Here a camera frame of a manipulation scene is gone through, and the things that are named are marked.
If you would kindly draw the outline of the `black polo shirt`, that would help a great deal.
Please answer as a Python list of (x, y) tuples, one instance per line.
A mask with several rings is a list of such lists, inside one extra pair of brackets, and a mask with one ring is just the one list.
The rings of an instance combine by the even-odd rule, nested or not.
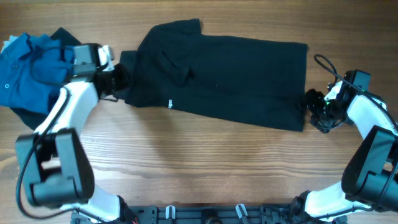
[(125, 102), (302, 131), (307, 45), (205, 35), (198, 19), (153, 27), (121, 53)]

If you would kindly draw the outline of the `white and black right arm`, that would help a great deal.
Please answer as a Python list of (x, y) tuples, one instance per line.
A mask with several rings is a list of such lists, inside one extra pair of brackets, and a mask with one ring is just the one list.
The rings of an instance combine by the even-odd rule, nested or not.
[(338, 82), (327, 95), (307, 91), (304, 104), (320, 130), (330, 131), (337, 119), (351, 121), (363, 141), (338, 183), (295, 197), (286, 217), (295, 223), (326, 223), (355, 212), (396, 212), (397, 122), (383, 101)]

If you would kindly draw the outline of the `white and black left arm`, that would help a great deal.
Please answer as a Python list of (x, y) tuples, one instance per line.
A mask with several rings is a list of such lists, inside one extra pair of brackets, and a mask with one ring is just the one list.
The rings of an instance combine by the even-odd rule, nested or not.
[(80, 142), (87, 118), (99, 100), (108, 100), (127, 86), (123, 73), (113, 65), (110, 46), (82, 44), (70, 48), (73, 68), (62, 83), (46, 81), (60, 90), (51, 112), (30, 135), (16, 140), (20, 172), (16, 203), (26, 217), (39, 220), (23, 206), (22, 194), (33, 207), (84, 216), (93, 223), (138, 223), (124, 199), (95, 184), (93, 169)]

